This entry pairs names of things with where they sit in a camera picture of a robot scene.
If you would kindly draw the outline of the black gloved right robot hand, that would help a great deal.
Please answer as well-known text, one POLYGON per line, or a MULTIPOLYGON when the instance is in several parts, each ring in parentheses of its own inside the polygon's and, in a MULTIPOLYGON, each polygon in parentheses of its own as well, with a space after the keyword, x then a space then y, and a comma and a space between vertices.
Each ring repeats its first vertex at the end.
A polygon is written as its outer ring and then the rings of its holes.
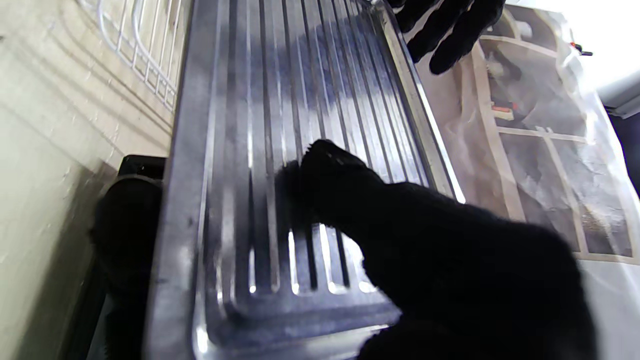
POLYGON ((597 331, 569 244, 411 182, 385 182, 327 139, 258 189, 187 199, 170 161, 117 180, 90 238, 115 308, 107 357, 596 360, 597 331))

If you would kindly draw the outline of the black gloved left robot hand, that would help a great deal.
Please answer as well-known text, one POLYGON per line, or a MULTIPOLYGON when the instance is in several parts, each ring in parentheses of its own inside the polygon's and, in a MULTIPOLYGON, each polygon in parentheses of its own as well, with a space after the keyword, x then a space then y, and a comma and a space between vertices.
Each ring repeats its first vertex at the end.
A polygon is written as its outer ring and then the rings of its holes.
POLYGON ((408 41, 414 64, 431 54, 429 71, 441 75, 468 55, 482 33, 502 16, 504 0, 389 0, 403 34, 430 11, 422 29, 408 41))

